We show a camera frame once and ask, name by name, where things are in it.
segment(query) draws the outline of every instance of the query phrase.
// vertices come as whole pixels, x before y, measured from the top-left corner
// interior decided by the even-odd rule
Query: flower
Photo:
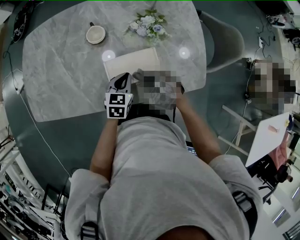
[[[142,37],[147,36],[146,28],[144,26],[139,26],[136,30],[136,33]]]
[[[142,25],[148,28],[151,24],[155,23],[155,18],[152,16],[141,17]]]
[[[157,34],[159,34],[159,35],[162,35],[165,33],[164,27],[159,24],[153,26],[153,31],[157,32]]]
[[[131,22],[129,24],[129,27],[131,30],[137,30],[137,28],[139,27],[139,25],[136,22]]]

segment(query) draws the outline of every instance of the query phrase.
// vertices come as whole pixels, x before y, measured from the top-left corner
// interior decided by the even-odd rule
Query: gray t-shirt
[[[169,121],[143,117],[118,129],[111,184],[77,170],[71,179],[65,226],[70,240],[97,219],[102,240],[155,240],[170,229],[198,226],[215,240],[249,240],[247,221],[231,192],[262,200],[237,156],[209,165],[187,150],[185,135]]]

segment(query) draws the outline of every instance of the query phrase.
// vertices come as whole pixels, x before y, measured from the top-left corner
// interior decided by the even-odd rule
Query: black pants
[[[131,109],[125,119],[119,119],[118,125],[125,121],[141,117],[153,117],[170,121],[170,118],[165,114],[161,114],[159,110],[150,110],[149,106],[146,104],[135,104],[131,106]]]

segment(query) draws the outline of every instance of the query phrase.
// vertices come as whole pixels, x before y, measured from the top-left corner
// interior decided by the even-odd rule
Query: gray chair
[[[209,29],[214,40],[215,51],[207,73],[224,68],[242,58],[245,45],[241,33],[233,26],[203,12],[197,11],[199,19]]]

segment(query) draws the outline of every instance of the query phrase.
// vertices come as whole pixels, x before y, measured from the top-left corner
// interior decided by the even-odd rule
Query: marble tabletop
[[[153,47],[138,35],[125,34],[136,13],[151,1],[87,1],[53,16],[24,41],[23,80],[36,121],[49,121],[104,111],[108,79],[102,61],[107,50],[116,57]],[[156,48],[161,69],[174,71],[186,91],[205,86],[206,52],[201,24],[191,1],[158,1],[172,35]],[[90,22],[106,30],[104,41],[86,40]],[[187,56],[181,57],[184,49]]]

